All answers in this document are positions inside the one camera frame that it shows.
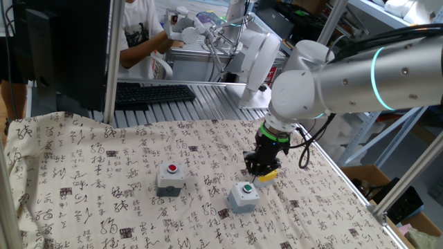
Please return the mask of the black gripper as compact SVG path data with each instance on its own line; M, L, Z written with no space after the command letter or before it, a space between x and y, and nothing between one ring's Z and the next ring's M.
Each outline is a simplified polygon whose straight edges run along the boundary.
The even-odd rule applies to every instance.
M289 146L289 138L287 136L277 138L268 133L257 133L255 141L255 152L244 152L246 169L253 177L266 176L280 167L280 159L277 154L284 147Z

